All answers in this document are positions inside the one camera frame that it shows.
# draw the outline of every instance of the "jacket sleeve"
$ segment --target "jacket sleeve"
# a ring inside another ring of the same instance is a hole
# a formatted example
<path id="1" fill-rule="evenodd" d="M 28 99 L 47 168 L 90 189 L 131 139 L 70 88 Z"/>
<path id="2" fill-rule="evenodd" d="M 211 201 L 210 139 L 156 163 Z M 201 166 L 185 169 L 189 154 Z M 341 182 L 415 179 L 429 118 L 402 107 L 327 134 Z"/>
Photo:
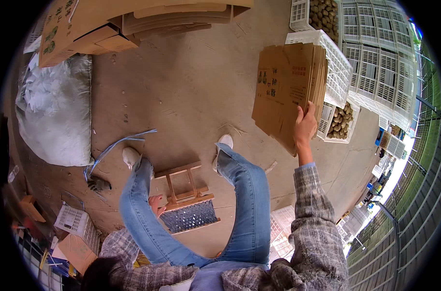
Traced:
<path id="1" fill-rule="evenodd" d="M 133 269 L 139 247 L 126 228 L 111 232 L 101 247 L 100 258 L 120 257 L 127 270 Z"/>
<path id="2" fill-rule="evenodd" d="M 295 245 L 290 266 L 298 284 L 319 290 L 347 288 L 348 270 L 335 214 L 325 195 L 316 166 L 294 173 L 296 205 L 289 240 Z"/>

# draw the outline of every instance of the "woven stool seat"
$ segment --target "woven stool seat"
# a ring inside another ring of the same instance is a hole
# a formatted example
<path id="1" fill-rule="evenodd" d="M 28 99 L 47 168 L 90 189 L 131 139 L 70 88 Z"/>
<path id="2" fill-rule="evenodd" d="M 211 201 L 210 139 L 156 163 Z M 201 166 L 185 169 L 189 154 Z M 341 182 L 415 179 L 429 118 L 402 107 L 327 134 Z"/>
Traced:
<path id="1" fill-rule="evenodd" d="M 171 233 L 191 230 L 217 222 L 212 200 L 165 212 L 160 217 Z"/>

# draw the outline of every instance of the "stack of cardboard sheets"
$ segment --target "stack of cardboard sheets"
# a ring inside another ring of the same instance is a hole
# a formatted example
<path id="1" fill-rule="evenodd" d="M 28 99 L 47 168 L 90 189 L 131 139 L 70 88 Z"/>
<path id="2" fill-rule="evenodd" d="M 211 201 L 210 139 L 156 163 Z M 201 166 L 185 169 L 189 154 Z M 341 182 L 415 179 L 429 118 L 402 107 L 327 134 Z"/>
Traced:
<path id="1" fill-rule="evenodd" d="M 118 17 L 110 21 L 121 21 L 124 35 L 133 34 L 136 39 L 145 40 L 154 35 L 167 37 L 209 29 L 212 23 L 228 24 L 234 16 L 245 10 L 245 7 L 220 3 L 159 6 L 128 13 L 121 20 Z"/>
<path id="2" fill-rule="evenodd" d="M 121 52 L 154 35 L 227 24 L 252 6 L 253 0 L 55 0 L 43 28 L 39 67 L 75 53 Z"/>
<path id="3" fill-rule="evenodd" d="M 306 113 L 307 102 L 314 103 L 319 125 L 327 70 L 326 50 L 312 43 L 270 46 L 259 54 L 252 119 L 293 156 L 296 156 L 293 127 L 298 117 L 297 106 Z"/>

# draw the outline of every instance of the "concrete floor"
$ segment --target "concrete floor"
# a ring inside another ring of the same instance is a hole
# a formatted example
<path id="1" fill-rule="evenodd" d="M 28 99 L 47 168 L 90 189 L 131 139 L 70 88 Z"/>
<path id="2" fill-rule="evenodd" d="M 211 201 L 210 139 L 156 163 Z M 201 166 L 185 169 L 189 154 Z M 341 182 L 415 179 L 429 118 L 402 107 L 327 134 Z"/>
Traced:
<path id="1" fill-rule="evenodd" d="M 122 148 L 131 146 L 143 153 L 156 172 L 200 160 L 203 166 L 195 170 L 195 181 L 199 187 L 208 185 L 215 195 L 213 204 L 221 222 L 175 237 L 200 255 L 213 257 L 225 247 L 235 219 L 234 189 L 211 167 L 214 143 L 224 133 L 233 136 L 234 149 L 252 163 L 266 169 L 278 162 L 267 175 L 271 210 L 293 204 L 293 169 L 298 159 L 251 119 L 259 52 L 264 46 L 285 42 L 291 32 L 290 6 L 289 1 L 257 0 L 253 9 L 229 25 L 143 41 L 140 48 L 116 54 L 116 64 L 112 53 L 94 56 L 92 155 L 97 157 L 124 136 L 148 129 L 158 132 L 148 134 L 144 143 L 119 144 L 97 166 L 93 173 L 112 184 L 112 190 L 102 194 L 107 202 L 88 190 L 81 168 L 46 164 L 16 134 L 15 147 L 29 187 L 46 212 L 51 217 L 58 214 L 61 193 L 64 201 L 80 207 L 63 194 L 66 190 L 85 201 L 86 211 L 105 235 L 122 226 L 118 201 L 130 173 Z M 240 136 L 229 125 L 246 133 Z M 372 177 L 379 160 L 374 145 L 378 128 L 378 115 L 363 108 L 349 144 L 312 141 L 322 187 L 336 220 L 353 207 Z M 164 183 L 153 182 L 151 195 L 166 194 Z"/>

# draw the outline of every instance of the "work glove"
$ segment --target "work glove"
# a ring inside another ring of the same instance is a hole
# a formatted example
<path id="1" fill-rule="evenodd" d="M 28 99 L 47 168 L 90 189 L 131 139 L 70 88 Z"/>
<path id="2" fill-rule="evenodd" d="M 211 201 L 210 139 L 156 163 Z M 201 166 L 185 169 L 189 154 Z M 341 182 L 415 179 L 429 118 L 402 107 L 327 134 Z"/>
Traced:
<path id="1" fill-rule="evenodd" d="M 88 188 L 90 188 L 94 192 L 98 193 L 102 190 L 107 190 L 107 189 L 111 190 L 112 186 L 106 180 L 103 180 L 103 179 L 96 177 L 96 176 L 91 176 L 88 179 Z"/>

